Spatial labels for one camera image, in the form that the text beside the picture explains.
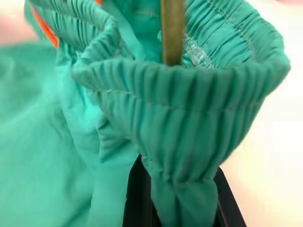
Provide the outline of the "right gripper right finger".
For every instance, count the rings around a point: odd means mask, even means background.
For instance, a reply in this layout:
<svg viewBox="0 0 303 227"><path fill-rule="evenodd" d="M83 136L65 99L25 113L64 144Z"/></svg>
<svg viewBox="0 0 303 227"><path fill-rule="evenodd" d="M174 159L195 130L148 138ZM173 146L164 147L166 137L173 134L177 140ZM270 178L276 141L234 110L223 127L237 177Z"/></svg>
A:
<svg viewBox="0 0 303 227"><path fill-rule="evenodd" d="M213 227L247 227L223 170L214 177L218 191L217 211Z"/></svg>

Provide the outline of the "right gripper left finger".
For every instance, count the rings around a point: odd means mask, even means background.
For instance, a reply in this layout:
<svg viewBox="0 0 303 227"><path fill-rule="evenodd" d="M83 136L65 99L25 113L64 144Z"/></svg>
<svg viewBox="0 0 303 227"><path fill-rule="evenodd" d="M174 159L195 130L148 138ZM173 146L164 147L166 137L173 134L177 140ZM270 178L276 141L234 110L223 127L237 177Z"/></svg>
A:
<svg viewBox="0 0 303 227"><path fill-rule="evenodd" d="M159 227L151 199L151 178L138 156L129 174L122 227Z"/></svg>

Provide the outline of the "green shorts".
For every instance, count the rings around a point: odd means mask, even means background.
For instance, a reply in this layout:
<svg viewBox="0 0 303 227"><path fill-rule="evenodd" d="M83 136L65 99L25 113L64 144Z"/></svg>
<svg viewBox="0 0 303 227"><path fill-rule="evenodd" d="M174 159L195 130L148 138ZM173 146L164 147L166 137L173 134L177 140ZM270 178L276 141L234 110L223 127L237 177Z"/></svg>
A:
<svg viewBox="0 0 303 227"><path fill-rule="evenodd" d="M0 227L122 227L136 160L162 227L212 227L217 169L290 61L246 0L181 1L169 66L160 0L25 0L39 40L0 47Z"/></svg>

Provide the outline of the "olive wire hanger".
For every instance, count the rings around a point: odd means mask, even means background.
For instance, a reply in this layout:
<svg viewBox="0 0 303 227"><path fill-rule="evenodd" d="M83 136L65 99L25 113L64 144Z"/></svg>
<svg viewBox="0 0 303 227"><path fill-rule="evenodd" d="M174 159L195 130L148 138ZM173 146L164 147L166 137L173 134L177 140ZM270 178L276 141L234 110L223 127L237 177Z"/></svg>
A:
<svg viewBox="0 0 303 227"><path fill-rule="evenodd" d="M180 65L183 52L184 0L160 0L162 60Z"/></svg>

